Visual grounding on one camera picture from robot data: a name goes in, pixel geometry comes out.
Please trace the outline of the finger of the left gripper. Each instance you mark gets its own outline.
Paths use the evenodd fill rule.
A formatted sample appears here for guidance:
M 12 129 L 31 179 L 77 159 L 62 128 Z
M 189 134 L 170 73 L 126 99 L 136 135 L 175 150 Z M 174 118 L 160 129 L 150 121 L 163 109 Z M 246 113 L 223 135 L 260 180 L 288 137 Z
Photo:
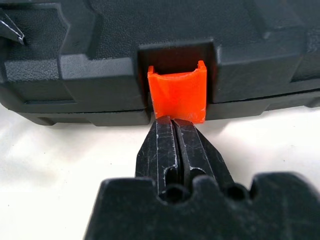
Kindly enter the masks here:
M 0 13 L 0 36 L 5 39 L 20 43 L 21 45 L 25 44 L 24 33 L 5 12 Z

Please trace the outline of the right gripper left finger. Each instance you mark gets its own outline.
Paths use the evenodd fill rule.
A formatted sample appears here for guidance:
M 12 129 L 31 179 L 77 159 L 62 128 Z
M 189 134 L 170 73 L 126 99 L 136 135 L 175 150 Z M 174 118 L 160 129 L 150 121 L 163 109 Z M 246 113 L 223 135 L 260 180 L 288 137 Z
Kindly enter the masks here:
M 135 176 L 154 181 L 159 196 L 170 185 L 180 183 L 180 157 L 172 120 L 168 116 L 156 119 L 136 157 Z

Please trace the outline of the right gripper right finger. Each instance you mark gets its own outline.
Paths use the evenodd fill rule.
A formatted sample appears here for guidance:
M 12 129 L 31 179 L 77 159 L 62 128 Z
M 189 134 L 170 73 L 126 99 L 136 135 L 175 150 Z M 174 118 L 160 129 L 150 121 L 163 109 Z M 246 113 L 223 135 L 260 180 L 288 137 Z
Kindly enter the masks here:
M 193 123 L 175 119 L 174 129 L 183 166 L 183 184 L 186 187 L 191 187 L 193 179 L 198 176 L 213 178 L 218 187 L 228 187 L 235 183 L 220 152 Z

